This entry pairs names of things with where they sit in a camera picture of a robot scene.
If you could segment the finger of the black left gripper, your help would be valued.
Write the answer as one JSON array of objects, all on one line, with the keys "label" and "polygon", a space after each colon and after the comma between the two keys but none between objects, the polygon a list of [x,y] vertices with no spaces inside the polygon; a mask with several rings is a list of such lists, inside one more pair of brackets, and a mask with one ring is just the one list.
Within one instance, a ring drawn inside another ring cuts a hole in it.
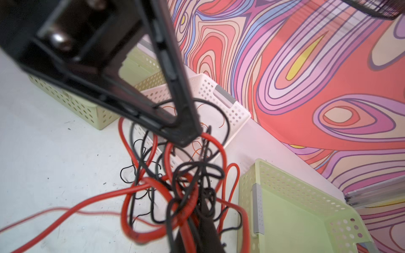
[{"label": "finger of the black left gripper", "polygon": [[199,116],[181,59],[166,1],[135,1],[136,11],[149,35],[153,51],[165,77],[177,115],[164,122],[160,136],[186,147],[202,133]]}]

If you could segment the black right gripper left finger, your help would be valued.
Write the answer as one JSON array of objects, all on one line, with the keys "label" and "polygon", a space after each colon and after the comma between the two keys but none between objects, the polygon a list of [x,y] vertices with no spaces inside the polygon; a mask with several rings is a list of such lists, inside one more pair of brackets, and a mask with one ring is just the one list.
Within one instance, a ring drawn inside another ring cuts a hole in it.
[{"label": "black right gripper left finger", "polygon": [[175,239],[172,247],[173,253],[197,253],[197,246],[194,242],[191,229],[189,227],[181,227],[178,236]]}]

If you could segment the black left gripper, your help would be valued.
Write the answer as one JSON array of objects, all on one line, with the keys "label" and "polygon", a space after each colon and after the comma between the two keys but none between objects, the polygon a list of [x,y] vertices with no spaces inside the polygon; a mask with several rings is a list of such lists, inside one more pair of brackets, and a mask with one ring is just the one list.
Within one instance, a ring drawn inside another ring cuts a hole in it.
[{"label": "black left gripper", "polygon": [[2,1],[1,49],[23,71],[171,142],[187,141],[187,81],[168,84],[177,116],[121,80],[145,35],[146,1]]}]

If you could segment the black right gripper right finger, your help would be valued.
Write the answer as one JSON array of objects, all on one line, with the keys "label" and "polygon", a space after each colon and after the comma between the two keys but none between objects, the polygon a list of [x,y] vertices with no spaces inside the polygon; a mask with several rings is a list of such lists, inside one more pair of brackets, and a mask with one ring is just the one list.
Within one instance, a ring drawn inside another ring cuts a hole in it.
[{"label": "black right gripper right finger", "polygon": [[197,246],[198,253],[225,253],[219,235],[214,225],[212,217],[208,217],[208,206],[205,202],[201,204],[202,211],[199,216],[198,225],[198,238],[200,239],[200,246]]}]

